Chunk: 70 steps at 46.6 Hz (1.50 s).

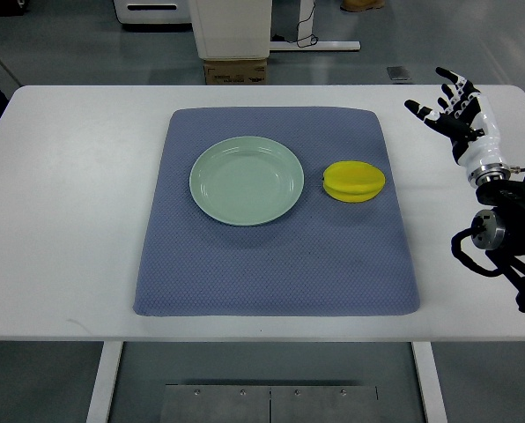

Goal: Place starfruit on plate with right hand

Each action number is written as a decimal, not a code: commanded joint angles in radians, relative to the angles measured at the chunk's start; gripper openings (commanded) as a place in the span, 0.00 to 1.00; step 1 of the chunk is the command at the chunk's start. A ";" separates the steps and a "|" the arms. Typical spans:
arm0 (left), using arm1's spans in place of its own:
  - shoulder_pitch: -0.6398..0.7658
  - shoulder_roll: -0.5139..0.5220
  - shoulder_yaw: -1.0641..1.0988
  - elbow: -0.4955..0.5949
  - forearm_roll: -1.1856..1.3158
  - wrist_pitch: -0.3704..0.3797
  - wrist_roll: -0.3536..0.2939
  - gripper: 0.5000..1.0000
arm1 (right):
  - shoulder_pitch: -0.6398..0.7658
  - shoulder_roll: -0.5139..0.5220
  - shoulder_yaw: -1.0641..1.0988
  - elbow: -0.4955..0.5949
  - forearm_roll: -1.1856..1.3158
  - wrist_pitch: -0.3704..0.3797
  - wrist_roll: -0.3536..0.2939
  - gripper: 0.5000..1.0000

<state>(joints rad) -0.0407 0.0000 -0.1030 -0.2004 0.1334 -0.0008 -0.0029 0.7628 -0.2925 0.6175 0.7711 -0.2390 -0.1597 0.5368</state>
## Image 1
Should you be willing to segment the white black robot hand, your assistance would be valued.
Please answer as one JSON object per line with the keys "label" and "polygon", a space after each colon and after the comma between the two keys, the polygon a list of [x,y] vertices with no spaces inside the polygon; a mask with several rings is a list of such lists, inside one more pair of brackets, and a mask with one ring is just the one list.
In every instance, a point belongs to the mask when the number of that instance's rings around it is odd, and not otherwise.
{"label": "white black robot hand", "polygon": [[425,126],[447,137],[455,163],[463,167],[469,184],[507,180],[511,169],[500,150],[501,135],[488,98],[465,77],[438,67],[448,82],[441,86],[439,109],[414,100],[404,106]]}

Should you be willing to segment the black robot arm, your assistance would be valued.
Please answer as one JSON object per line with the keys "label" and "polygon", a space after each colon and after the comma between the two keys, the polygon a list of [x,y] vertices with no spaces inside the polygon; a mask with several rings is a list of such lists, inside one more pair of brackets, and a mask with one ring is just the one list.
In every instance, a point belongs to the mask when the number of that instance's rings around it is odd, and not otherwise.
{"label": "black robot arm", "polygon": [[[479,211],[470,227],[451,239],[452,255],[466,268],[487,278],[503,276],[517,290],[518,309],[525,314],[525,175],[518,181],[493,179],[476,190]],[[462,250],[466,238],[495,265],[486,269]]]}

